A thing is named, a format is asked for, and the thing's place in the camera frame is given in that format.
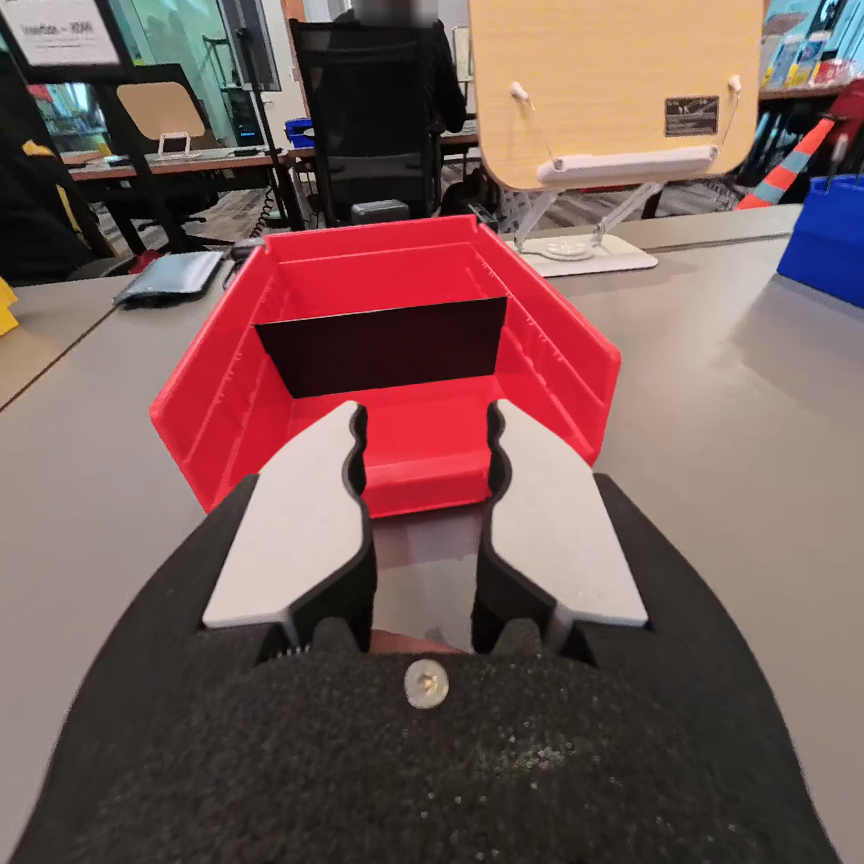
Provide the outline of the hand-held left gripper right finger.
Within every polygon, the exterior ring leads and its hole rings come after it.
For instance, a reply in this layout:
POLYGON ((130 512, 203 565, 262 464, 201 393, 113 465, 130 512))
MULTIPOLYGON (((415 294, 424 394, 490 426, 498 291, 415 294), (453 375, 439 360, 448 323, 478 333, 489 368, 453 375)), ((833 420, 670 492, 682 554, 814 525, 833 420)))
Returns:
POLYGON ((472 648, 492 652, 512 621, 563 653, 580 625, 650 622, 589 463, 508 399, 486 414, 491 498, 482 517, 472 648))

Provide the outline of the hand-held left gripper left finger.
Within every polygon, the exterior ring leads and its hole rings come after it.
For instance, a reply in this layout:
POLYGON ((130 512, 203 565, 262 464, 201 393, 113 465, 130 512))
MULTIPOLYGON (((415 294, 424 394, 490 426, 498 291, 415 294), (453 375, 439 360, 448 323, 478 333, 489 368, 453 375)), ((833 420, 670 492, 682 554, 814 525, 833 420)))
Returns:
POLYGON ((363 500, 367 422, 363 405, 342 402, 265 463, 203 611, 206 629, 275 624, 298 649, 335 618, 369 651, 377 563, 363 500))

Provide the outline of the red plastic bin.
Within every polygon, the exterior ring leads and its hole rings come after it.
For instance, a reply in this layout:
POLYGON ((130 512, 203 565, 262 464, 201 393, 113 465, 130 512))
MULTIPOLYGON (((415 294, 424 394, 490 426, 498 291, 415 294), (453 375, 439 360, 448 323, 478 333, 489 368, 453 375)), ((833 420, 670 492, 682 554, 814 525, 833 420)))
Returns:
POLYGON ((592 466, 621 352, 475 217, 265 238, 150 406, 209 513, 245 476, 342 402, 366 408, 364 500, 373 518, 480 503, 488 406, 507 399, 592 466), (255 325, 507 297, 490 376, 295 399, 255 325))

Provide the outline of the blue plastic bin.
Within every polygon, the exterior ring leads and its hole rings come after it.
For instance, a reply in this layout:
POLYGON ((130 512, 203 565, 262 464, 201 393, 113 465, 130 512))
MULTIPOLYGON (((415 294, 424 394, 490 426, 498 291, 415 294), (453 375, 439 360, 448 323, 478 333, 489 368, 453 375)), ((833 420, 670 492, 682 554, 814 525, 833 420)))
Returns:
POLYGON ((863 308, 863 181, 814 178, 778 275, 863 308))

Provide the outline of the grey desk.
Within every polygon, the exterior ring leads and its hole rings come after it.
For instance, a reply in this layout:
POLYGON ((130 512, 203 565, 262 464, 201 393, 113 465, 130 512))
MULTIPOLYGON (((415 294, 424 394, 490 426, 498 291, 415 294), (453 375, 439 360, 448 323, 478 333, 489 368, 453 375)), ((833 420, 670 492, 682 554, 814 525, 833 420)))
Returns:
MULTIPOLYGON (((622 354, 597 468, 758 659, 844 862, 862 862, 862 310, 776 274, 794 207, 628 225, 644 274, 557 279, 622 354)), ((114 624, 203 512, 149 406, 221 290, 120 311, 19 292, 2 340, 2 862, 114 624)))

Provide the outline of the black bin divider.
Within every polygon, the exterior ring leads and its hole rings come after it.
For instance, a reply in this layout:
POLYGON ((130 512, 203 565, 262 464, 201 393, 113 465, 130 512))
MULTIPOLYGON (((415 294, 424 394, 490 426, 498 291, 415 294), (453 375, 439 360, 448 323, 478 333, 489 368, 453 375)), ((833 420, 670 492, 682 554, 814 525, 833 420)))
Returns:
POLYGON ((295 399, 490 376, 507 297, 255 325, 295 399))

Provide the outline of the dark grey pouch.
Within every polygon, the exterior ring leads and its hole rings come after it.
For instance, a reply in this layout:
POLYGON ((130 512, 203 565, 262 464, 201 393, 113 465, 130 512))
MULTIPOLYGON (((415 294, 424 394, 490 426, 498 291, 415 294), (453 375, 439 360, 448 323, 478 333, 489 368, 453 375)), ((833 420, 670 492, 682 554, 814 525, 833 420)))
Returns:
POLYGON ((218 252, 161 256, 113 298, 114 308, 164 308, 203 297, 223 264, 218 252))

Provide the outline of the wooden background table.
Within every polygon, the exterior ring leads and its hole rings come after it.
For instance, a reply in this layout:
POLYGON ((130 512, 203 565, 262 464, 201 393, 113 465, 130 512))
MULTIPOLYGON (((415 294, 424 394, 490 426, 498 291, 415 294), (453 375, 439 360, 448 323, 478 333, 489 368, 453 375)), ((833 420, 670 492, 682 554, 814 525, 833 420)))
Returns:
POLYGON ((76 189, 87 203, 102 206, 111 216, 129 252, 142 255, 142 229, 159 228, 167 252, 174 235, 182 251, 226 246, 227 240, 189 234, 186 225, 203 222, 204 213, 225 194, 265 190, 266 200, 279 205, 279 175, 274 157, 264 148, 211 148, 166 158, 147 155, 149 174, 142 179, 130 157, 101 157, 70 167, 76 189))

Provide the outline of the black office chair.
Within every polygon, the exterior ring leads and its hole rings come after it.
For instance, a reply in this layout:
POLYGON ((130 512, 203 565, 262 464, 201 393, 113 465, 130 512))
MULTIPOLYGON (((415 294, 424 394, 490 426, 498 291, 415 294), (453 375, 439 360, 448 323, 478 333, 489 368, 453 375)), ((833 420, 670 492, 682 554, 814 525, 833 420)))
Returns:
POLYGON ((312 122, 315 178, 327 227, 383 200, 431 217, 440 202, 437 144, 417 27, 288 21, 312 122))

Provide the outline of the black and yellow bag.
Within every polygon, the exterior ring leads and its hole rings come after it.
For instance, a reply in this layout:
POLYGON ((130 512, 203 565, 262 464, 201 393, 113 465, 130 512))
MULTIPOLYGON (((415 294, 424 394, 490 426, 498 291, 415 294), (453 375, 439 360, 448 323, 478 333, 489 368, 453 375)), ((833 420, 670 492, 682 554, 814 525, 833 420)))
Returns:
POLYGON ((56 283, 114 258, 90 206, 52 146, 36 100, 1 53, 1 276, 56 283))

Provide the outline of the orange traffic cone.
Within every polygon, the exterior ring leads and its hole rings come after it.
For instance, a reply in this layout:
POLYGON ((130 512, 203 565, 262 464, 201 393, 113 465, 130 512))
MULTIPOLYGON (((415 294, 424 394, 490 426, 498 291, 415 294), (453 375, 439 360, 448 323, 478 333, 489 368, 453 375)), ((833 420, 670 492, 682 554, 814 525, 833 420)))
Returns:
POLYGON ((836 123, 837 120, 833 116, 820 118, 815 127, 804 135, 792 151, 740 200, 735 210, 741 212, 762 209, 780 203, 836 123))

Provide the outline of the black framed sign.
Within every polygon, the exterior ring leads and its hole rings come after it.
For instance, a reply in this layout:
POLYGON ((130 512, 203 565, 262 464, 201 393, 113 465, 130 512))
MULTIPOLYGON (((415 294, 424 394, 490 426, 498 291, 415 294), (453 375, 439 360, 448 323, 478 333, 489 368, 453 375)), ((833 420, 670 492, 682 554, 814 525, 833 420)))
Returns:
POLYGON ((129 52, 108 2, 3 1, 2 33, 27 68, 121 68, 129 52))

